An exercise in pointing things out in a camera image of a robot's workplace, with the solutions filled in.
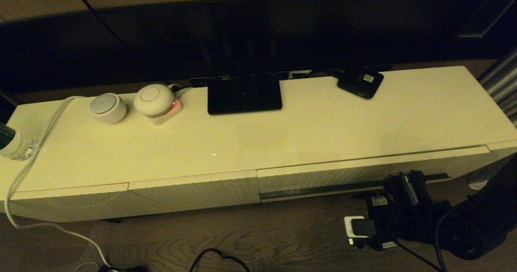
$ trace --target dark wood floor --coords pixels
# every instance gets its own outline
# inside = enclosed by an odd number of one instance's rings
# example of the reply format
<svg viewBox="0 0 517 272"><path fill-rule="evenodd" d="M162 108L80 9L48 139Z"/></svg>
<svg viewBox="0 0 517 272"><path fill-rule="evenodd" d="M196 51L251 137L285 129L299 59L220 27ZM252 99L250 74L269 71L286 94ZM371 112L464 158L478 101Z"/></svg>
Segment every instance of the dark wood floor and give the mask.
<svg viewBox="0 0 517 272"><path fill-rule="evenodd" d="M462 177L429 184L430 195L459 203L473 193L465 181ZM198 253L208 247L239 257L252 272L432 271L400 248L354 250L348 244L343 217L365 213L364 202L343 194L128 218L121 224L89 221L65 226L98 241L111 265L145 264L153 272L188 271ZM0 218L2 271L72 272L86 261L100 263L96 250L81 239L53 228L18 231L3 215ZM406 245L436 263L431 246ZM449 252L444 252L444 259L449 272L515 271L517 231L475 261L457 259ZM85 266L80 271L95 269ZM232 261L206 254L196 271L243 270Z"/></svg>

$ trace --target glossy white surface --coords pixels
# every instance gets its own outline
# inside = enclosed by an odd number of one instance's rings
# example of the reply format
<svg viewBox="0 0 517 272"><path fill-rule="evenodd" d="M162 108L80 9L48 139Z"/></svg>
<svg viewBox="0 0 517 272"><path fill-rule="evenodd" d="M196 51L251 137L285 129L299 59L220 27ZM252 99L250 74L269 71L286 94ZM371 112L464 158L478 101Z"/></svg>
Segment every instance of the glossy white surface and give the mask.
<svg viewBox="0 0 517 272"><path fill-rule="evenodd" d="M128 104L115 125L70 103L18 191L456 149L517 140L517 130L464 67L384 72L371 100L333 77L281 81L283 109L211 116L207 89L181 98L183 111L154 126ZM134 94L121 95L131 102ZM8 123L39 137L58 101L20 105ZM24 162L0 158L7 186Z"/></svg>

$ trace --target black cable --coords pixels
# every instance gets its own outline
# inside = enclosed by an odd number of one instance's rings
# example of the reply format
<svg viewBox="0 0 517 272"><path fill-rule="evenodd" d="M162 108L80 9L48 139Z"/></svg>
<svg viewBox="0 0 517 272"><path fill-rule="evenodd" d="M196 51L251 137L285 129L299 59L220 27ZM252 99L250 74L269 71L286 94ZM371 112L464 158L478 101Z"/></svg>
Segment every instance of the black cable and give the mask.
<svg viewBox="0 0 517 272"><path fill-rule="evenodd" d="M412 250L410 250L409 248L407 248L406 246L404 246L403 244L400 244L398 240L394 239L393 242L395 244L397 244L397 246L399 246L400 248L402 248L402 250L405 250L406 252L408 252L409 254L415 256L416 258L418 258L420 261L423 261L425 264L428 264L429 266L433 267L434 270L438 271L438 272L442 272L440 270L440 268L438 268L438 266L434 265L431 261L429 261L428 259L420 256L419 254L413 252Z"/></svg>
<svg viewBox="0 0 517 272"><path fill-rule="evenodd" d="M447 272L447 268L445 267L445 263L443 262L443 258L441 257L440 243L438 240L440 226L446 217L448 217L454 211L457 211L460 207L463 206L464 203L465 202L460 203L457 206L455 206L454 208L452 208L450 211L446 212L445 215L443 215L443 217L441 217L441 219L436 224L436 227L434 228L434 250L436 251L436 257L438 258L438 262L440 263L441 272Z"/></svg>
<svg viewBox="0 0 517 272"><path fill-rule="evenodd" d="M235 261L235 262L239 263L239 265L242 266L242 268L244 268L244 270L246 270L246 272L250 272L249 268L246 266L246 264L244 264L243 261L240 261L238 258L233 257L233 256L225 256L225 255L223 255L223 253L220 250L217 250L214 248L208 248L208 249L203 250L198 255L198 257L194 260L194 263L192 263L192 267L190 267L190 272L194 271L194 267L196 266L196 264L201 260L203 255L206 254L207 252L214 252L214 253L218 254L221 257L221 259L230 259L232 261Z"/></svg>
<svg viewBox="0 0 517 272"><path fill-rule="evenodd" d="M111 34L111 36L113 36L113 38L115 38L122 46L124 46L124 48L126 48L126 50L128 50L132 55L134 55L134 53L131 51L131 48L122 40L122 38L120 38L117 33L115 33L115 31L106 23L106 21L99 15L99 13L92 7L92 5L90 5L90 3L88 2L88 0L81 0L83 2L83 4L88 8L88 10L90 11L90 13L92 13L92 15L95 16L95 18L106 28L106 30ZM170 82L168 82L166 79L164 79L163 77L161 77L161 75L159 75L151 66L149 66L149 64L147 64L145 61L144 61L144 66L145 68L147 68L147 70L149 72L151 72L155 77L157 77L159 80L165 82L166 84L170 84Z"/></svg>

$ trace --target bottle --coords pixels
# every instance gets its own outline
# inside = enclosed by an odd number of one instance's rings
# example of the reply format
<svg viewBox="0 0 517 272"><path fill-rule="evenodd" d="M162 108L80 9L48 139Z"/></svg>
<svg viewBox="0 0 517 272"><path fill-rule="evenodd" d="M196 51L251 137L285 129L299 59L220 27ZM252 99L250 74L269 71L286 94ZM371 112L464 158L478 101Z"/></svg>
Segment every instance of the bottle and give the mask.
<svg viewBox="0 0 517 272"><path fill-rule="evenodd" d="M0 123L0 155L14 160L26 160L36 150L36 143L22 132Z"/></svg>

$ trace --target cable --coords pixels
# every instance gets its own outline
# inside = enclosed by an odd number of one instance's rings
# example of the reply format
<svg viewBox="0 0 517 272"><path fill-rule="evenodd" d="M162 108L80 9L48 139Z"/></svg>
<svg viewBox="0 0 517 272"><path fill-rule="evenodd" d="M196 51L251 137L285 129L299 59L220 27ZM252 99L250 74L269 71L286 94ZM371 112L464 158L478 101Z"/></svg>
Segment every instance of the cable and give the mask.
<svg viewBox="0 0 517 272"><path fill-rule="evenodd" d="M81 0L83 4L88 8L88 11L94 15L94 17L106 28L106 30L115 38L122 46L128 50L132 55L134 55L132 49L120 38L117 33L108 25L108 23L99 15L99 13L90 5L88 0ZM144 61L144 66L147 68L149 72L151 72L155 77L157 77L159 80L165 82L166 84L170 84L166 79L164 79L161 75L159 75L146 61Z"/></svg>
<svg viewBox="0 0 517 272"><path fill-rule="evenodd" d="M206 254L207 252L214 252L214 253L218 254L221 257L221 259L230 259L232 261L235 261L235 262L239 263L239 265L242 266L242 268L244 268L244 270L246 270L246 272L250 272L249 268L246 266L246 264L244 264L243 261L240 261L238 258L233 257L233 256L225 256L225 255L223 255L223 253L220 250L217 250L214 248L208 248L208 249L203 250L198 255L198 257L194 260L194 263L192 263L192 267L190 267L190 272L194 271L194 267L196 266L196 264L201 260L203 255Z"/></svg>
<svg viewBox="0 0 517 272"><path fill-rule="evenodd" d="M428 264L429 266L433 267L434 270L438 271L438 272L441 272L440 268L438 268L438 266L434 265L431 261L429 261L428 259L420 256L419 254L413 252L412 250L410 250L409 248L407 248L406 246L404 246L403 244L400 244L399 241L397 239L394 239L393 242L395 244L397 244L397 246L399 246L400 248L402 248L402 250L405 250L406 252L408 252L409 254L417 257L420 261L423 261L425 264Z"/></svg>
<svg viewBox="0 0 517 272"><path fill-rule="evenodd" d="M18 173L18 175L15 177L15 179L13 180L13 182L11 183L9 188L7 189L7 193L6 193L6 197L5 197L5 201L4 201L5 214L7 215L7 218L9 219L11 224L13 224L13 226L15 228L19 229L19 230L25 230L27 228L38 228L40 226L50 226L52 228L57 228L58 230L60 230L62 232L65 232L67 234L74 235L76 237L80 237L81 239L85 239L86 241L89 241L90 243L92 243L95 246L95 248L97 248L97 250L99 251L100 257L102 258L102 261L107 266L109 266L108 262L106 261L106 258L104 257L104 254L102 253L102 250L101 250L100 246L96 242L94 242L92 239L90 239L89 237L83 236L81 234L78 234L78 233L75 233L75 232L72 232L72 231L68 231L65 228L63 228L62 226L60 226L58 224L54 224L52 222L42 222L40 224L29 224L27 226L21 226L21 225L19 225L15 221L13 215L11 215L11 210L9 209L9 200L11 199L11 195L13 194L13 191L14 191L15 187L17 186L18 182L23 177L23 175L31 168L31 166L33 165L34 161L36 161L36 158L37 158L37 156L39 154L41 146L45 142L48 134L50 133L50 130L52 129L52 127L56 123L57 118L59 117L59 115L61 114L63 109L66 107L66 105L70 101L72 101L73 99L76 99L76 98L82 98L82 96L71 96L71 97L66 98L65 100L63 100L61 105L57 108L57 110L52 115L52 118L50 119L50 122L48 122L48 125L47 125L46 129L44 130L43 134L41 135L40 141L36 145L36 150L34 151L34 154L29 159L27 164L21 169L21 171Z"/></svg>
<svg viewBox="0 0 517 272"><path fill-rule="evenodd" d="M452 208L450 211L446 212L445 215L443 215L441 217L441 219L438 221L438 223L436 224L436 228L434 228L434 250L436 251L436 257L438 258L438 262L440 263L441 272L447 272L447 268L445 267L445 263L443 262L443 258L441 257L440 243L438 240L440 226L446 217L448 217L454 211L457 211L460 207L463 206L464 203L465 202L462 202L462 203L458 204L457 206L455 206L454 208Z"/></svg>
<svg viewBox="0 0 517 272"><path fill-rule="evenodd" d="M98 265L97 263L92 262L92 261L89 261L89 262L85 262L85 263L83 263L83 264L81 264L81 265L77 266L77 267L73 270L73 272L76 272L76 271L77 271L77 269L79 269L79 268L83 267L84 265L88 265L88 264L94 264L95 266L97 266L97 270L99 270L99 265Z"/></svg>

